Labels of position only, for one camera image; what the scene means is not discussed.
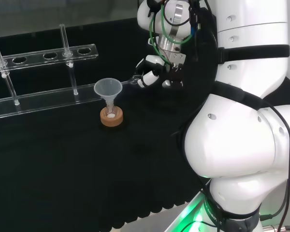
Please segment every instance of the test tube rack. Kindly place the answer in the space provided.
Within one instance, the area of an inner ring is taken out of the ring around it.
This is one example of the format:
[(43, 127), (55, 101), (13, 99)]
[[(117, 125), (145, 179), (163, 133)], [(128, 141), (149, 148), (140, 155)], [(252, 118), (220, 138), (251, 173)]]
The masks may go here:
[[(95, 44), (69, 47), (64, 24), (60, 24), (59, 28), (63, 48), (10, 56), (2, 56), (0, 52), (1, 77), (11, 94), (8, 98), (0, 99), (0, 118), (101, 99), (93, 90), (94, 84), (77, 86), (74, 75), (74, 61), (98, 58)], [(16, 94), (10, 71), (56, 63), (66, 63), (71, 87), (20, 96)]]

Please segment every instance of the funnel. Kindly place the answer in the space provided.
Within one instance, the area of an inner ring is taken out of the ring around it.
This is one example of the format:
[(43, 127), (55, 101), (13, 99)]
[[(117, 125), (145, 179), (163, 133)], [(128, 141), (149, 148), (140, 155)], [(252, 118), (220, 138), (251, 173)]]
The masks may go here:
[(106, 101), (106, 107), (100, 113), (101, 122), (109, 127), (122, 123), (122, 110), (114, 106), (114, 99), (122, 91), (121, 82), (113, 78), (105, 78), (95, 84), (94, 90)]

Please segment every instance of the funnel stem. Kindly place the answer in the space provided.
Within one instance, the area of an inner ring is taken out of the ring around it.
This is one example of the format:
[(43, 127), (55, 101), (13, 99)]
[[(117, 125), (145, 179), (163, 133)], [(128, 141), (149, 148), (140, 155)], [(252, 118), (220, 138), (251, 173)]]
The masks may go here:
[(106, 101), (108, 113), (114, 112), (114, 101)]

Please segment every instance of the green light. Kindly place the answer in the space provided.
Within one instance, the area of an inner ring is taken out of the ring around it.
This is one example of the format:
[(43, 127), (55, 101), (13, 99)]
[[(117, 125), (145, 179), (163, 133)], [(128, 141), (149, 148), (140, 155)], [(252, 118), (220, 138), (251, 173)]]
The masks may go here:
[(193, 208), (191, 208), (190, 206), (186, 207), (186, 208), (182, 211), (182, 213), (181, 213), (181, 215), (180, 215), (180, 218), (181, 218), (181, 219), (184, 219), (185, 217), (187, 217), (187, 215), (192, 211), (192, 209), (193, 209)]
[(195, 223), (192, 224), (192, 227), (190, 228), (189, 232), (199, 232), (199, 228), (201, 226), (201, 221), (203, 220), (202, 215), (200, 213), (198, 213), (194, 219), (194, 221), (197, 221)]

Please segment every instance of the black cloth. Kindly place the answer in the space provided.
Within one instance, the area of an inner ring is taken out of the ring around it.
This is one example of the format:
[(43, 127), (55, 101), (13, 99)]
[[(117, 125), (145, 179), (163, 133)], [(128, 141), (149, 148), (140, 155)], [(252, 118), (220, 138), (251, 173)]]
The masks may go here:
[[(98, 60), (75, 63), (78, 85), (132, 77), (152, 48), (137, 20), (68, 28), (70, 46), (95, 43)], [(97, 101), (0, 119), (0, 232), (108, 232), (200, 190), (175, 138), (207, 97), (217, 71), (211, 36), (199, 35), (199, 62), (189, 43), (183, 91), (125, 87), (116, 98), (124, 123), (104, 128)], [(59, 30), (0, 38), (3, 55), (62, 47)], [(69, 87), (65, 64), (11, 72), (20, 94)], [(0, 77), (0, 98), (9, 96)], [(290, 103), (290, 81), (268, 101)]]

